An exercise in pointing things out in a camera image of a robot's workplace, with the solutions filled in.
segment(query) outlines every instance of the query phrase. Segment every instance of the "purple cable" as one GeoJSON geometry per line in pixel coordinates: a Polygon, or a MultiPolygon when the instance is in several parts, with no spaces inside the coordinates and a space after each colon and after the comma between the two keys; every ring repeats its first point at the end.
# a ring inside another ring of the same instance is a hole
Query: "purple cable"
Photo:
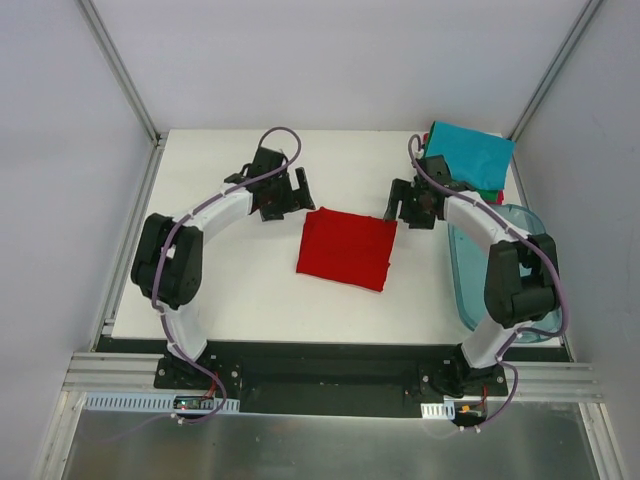
{"type": "Polygon", "coordinates": [[[513,385],[511,387],[511,392],[509,393],[509,396],[504,401],[504,403],[500,406],[500,408],[496,411],[496,413],[491,415],[491,417],[487,418],[482,423],[483,425],[485,425],[488,422],[492,422],[498,415],[500,415],[509,406],[509,404],[511,404],[513,397],[516,394],[516,389],[518,388],[518,370],[513,365],[502,361],[502,357],[504,353],[509,349],[511,344],[516,340],[516,338],[518,338],[518,335],[522,332],[536,333],[538,335],[543,335],[549,338],[555,338],[555,337],[560,337],[564,335],[564,333],[567,331],[567,328],[569,328],[569,322],[571,320],[571,315],[569,312],[569,306],[567,302],[567,295],[564,291],[564,287],[562,286],[562,282],[560,281],[560,276],[558,275],[558,272],[556,271],[556,268],[553,265],[553,262],[542,250],[540,250],[538,247],[536,247],[533,243],[531,243],[528,239],[520,235],[518,232],[512,230],[511,227],[509,227],[507,222],[504,220],[504,218],[502,218],[491,207],[485,205],[484,203],[476,202],[475,200],[461,194],[460,192],[455,192],[447,187],[440,185],[438,182],[436,182],[429,175],[426,174],[426,172],[422,169],[422,167],[418,163],[418,160],[416,159],[413,149],[411,148],[414,140],[418,140],[418,147],[422,146],[420,135],[417,135],[417,134],[411,135],[411,137],[409,138],[409,146],[408,146],[409,157],[411,158],[411,164],[418,171],[420,176],[424,178],[436,190],[439,190],[440,192],[446,195],[450,195],[450,196],[459,198],[461,200],[464,200],[465,202],[471,203],[475,207],[478,207],[484,213],[489,215],[493,220],[495,220],[498,225],[504,228],[505,232],[509,233],[510,235],[513,235],[520,242],[522,242],[524,246],[532,250],[533,253],[535,253],[540,258],[540,260],[542,260],[542,263],[544,263],[544,265],[549,270],[549,273],[551,274],[551,279],[553,280],[553,285],[556,288],[556,292],[558,293],[560,309],[562,310],[562,323],[560,324],[560,328],[558,329],[557,332],[547,332],[545,330],[540,330],[539,328],[522,327],[517,329],[513,333],[513,335],[511,335],[507,339],[504,345],[500,347],[500,349],[498,350],[496,354],[496,362],[498,365],[502,367],[507,367],[513,372],[513,385]]]}
{"type": "Polygon", "coordinates": [[[173,228],[169,232],[169,235],[167,236],[167,239],[165,240],[164,245],[162,246],[162,250],[161,250],[161,253],[160,253],[160,260],[158,261],[158,267],[156,268],[156,274],[155,274],[155,277],[153,279],[153,288],[151,290],[151,306],[160,313],[160,320],[162,322],[162,329],[164,330],[164,334],[166,335],[167,340],[169,340],[169,343],[173,344],[174,349],[178,353],[178,355],[180,355],[182,357],[182,359],[185,362],[187,362],[189,365],[191,365],[193,368],[201,371],[202,373],[204,373],[205,375],[210,377],[218,385],[218,387],[220,387],[220,391],[222,392],[222,402],[220,403],[220,405],[218,405],[215,409],[213,409],[211,412],[207,413],[203,417],[200,417],[200,418],[195,419],[195,420],[188,420],[188,421],[186,421],[186,423],[193,424],[193,423],[204,422],[204,421],[208,420],[209,418],[211,418],[216,413],[218,413],[220,410],[222,410],[222,408],[224,407],[224,404],[227,401],[227,391],[224,388],[224,385],[222,384],[220,379],[214,373],[212,373],[209,370],[207,370],[206,368],[198,365],[196,362],[191,360],[184,353],[184,351],[176,343],[175,338],[173,337],[173,335],[171,334],[171,331],[169,330],[169,325],[167,324],[167,317],[165,315],[164,308],[161,305],[158,304],[158,289],[160,287],[160,277],[162,276],[162,269],[164,268],[164,264],[165,264],[165,262],[167,260],[167,253],[169,252],[169,249],[171,247],[171,243],[173,242],[173,238],[178,233],[178,230],[180,229],[180,227],[182,227],[188,220],[193,218],[194,215],[197,215],[198,213],[203,211],[205,208],[207,208],[211,204],[217,202],[218,200],[220,200],[224,196],[229,195],[230,193],[233,193],[233,192],[235,192],[237,190],[240,190],[241,188],[246,188],[249,185],[252,185],[252,184],[254,184],[256,182],[260,182],[260,181],[265,180],[265,179],[267,179],[269,177],[272,177],[274,175],[277,175],[278,173],[280,173],[283,170],[287,169],[289,167],[289,165],[291,165],[293,162],[295,162],[298,159],[298,157],[300,156],[300,152],[302,151],[302,140],[300,139],[300,136],[295,131],[293,131],[292,129],[290,129],[288,127],[273,127],[273,128],[270,128],[269,130],[267,130],[262,135],[262,137],[260,137],[260,141],[258,142],[258,148],[260,148],[262,146],[262,143],[264,142],[264,140],[269,135],[271,135],[273,132],[278,131],[278,130],[288,132],[291,135],[293,135],[293,137],[296,139],[296,142],[298,143],[298,149],[297,149],[296,153],[293,155],[293,157],[291,157],[290,160],[285,157],[286,161],[282,165],[280,165],[278,168],[276,168],[274,170],[271,170],[270,172],[264,173],[262,175],[259,175],[259,176],[255,177],[255,178],[250,178],[248,180],[245,180],[244,182],[242,182],[242,183],[240,183],[238,185],[234,185],[232,187],[229,187],[227,190],[224,191],[224,193],[217,193],[216,195],[213,195],[212,197],[210,197],[207,200],[205,200],[204,202],[202,202],[200,205],[198,205],[197,207],[195,207],[193,209],[192,213],[186,214],[185,216],[183,216],[180,220],[178,220],[175,223],[175,225],[173,226],[173,228]]]}

